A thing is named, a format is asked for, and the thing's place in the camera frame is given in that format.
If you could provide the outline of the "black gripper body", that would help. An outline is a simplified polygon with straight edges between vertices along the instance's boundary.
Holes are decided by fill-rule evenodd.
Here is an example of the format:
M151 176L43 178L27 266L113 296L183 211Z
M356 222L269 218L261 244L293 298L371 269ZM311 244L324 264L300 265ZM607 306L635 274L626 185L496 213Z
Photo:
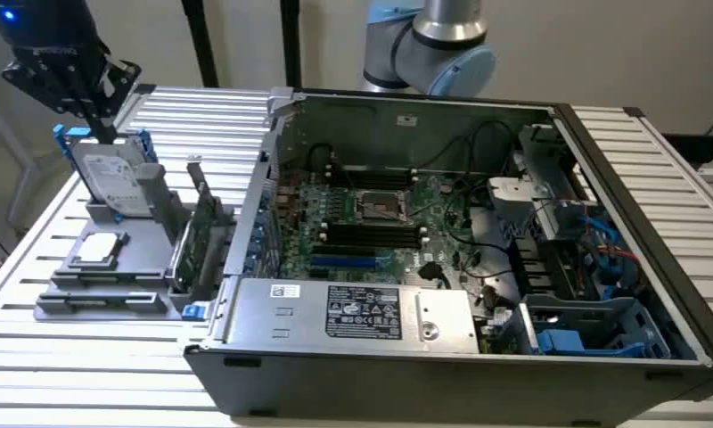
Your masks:
M79 65L89 79L100 79L111 51L84 1L0 1L0 36L15 60Z

